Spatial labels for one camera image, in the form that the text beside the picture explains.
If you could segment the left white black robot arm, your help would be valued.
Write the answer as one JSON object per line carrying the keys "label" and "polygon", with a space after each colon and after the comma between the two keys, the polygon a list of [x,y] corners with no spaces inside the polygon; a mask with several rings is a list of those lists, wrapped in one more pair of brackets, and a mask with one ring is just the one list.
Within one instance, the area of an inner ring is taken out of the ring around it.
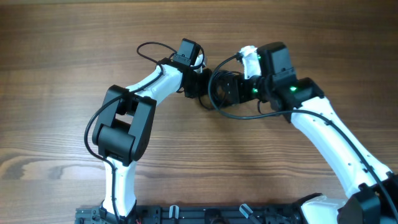
{"label": "left white black robot arm", "polygon": [[98,148],[93,156],[105,166],[106,194],[98,208],[101,221],[136,222],[136,164],[147,149],[155,109],[178,91],[187,98],[201,96],[210,73],[203,47],[183,39],[180,48],[155,61],[154,71],[140,82],[108,88],[85,130],[93,133],[92,142]]}

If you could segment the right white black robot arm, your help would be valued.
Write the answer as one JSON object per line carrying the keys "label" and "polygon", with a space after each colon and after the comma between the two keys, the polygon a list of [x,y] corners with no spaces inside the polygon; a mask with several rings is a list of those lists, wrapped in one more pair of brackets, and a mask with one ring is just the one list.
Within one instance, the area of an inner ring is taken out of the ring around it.
{"label": "right white black robot arm", "polygon": [[298,206],[304,223],[397,223],[397,174],[376,159],[345,126],[311,78],[298,79],[282,42],[246,46],[234,55],[244,72],[228,93],[241,103],[270,103],[318,149],[346,199],[315,194]]}

